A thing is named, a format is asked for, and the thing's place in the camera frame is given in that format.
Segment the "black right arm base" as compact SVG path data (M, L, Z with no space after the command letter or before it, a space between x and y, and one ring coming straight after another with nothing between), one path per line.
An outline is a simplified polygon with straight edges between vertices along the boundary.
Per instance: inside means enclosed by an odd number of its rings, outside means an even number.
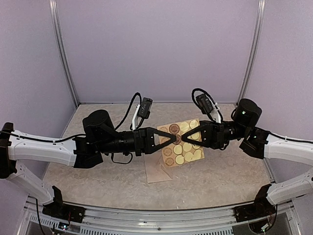
M249 221L261 217L265 217L277 212L276 205L271 204L266 198L267 191L271 184L262 186L258 191L253 203L237 206L234 208L236 222Z

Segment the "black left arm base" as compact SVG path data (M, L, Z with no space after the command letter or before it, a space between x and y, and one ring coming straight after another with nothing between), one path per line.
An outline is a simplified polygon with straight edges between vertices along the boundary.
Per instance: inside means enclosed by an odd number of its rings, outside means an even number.
M52 189L54 192L53 201L43 205L43 214L68 222L82 223L86 209L64 203L61 191L56 186L52 186Z

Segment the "brown round sticker sheet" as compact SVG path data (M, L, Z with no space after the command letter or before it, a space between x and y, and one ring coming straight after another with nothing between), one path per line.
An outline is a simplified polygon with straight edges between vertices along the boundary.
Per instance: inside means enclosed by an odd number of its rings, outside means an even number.
M199 119L191 119L157 127L157 130L173 134L177 138L175 142L162 149L162 156L166 166L175 167L204 158L204 151L201 146L181 140L183 134L199 125Z

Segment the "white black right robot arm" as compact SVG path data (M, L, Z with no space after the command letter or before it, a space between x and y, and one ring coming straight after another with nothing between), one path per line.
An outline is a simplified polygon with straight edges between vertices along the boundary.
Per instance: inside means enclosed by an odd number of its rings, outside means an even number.
M222 149L232 140L240 140L240 149L257 159L282 159L306 165L313 164L313 142L291 139L256 126L262 110L255 102L239 101L231 121L220 123L200 121L199 126L181 136L182 141L194 145ZM278 184L268 184L259 190L254 201L277 205L313 191L313 171Z

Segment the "pink envelope with flap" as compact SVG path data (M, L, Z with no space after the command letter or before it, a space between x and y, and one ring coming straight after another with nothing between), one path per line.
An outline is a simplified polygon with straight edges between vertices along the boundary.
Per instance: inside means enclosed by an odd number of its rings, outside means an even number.
M171 168L164 163L161 153L144 155L144 164L148 184L173 180Z

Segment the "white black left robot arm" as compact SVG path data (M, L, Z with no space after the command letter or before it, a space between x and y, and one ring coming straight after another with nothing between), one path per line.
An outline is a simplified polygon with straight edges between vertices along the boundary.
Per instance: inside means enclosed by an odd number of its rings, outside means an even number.
M44 183L20 160L57 163L89 169L103 162L103 154L153 154L176 141L176 135L152 127L115 130L109 113L97 110L83 119L84 134L65 139L27 135L7 122L0 132L0 177L18 185L46 207L62 207L61 191Z

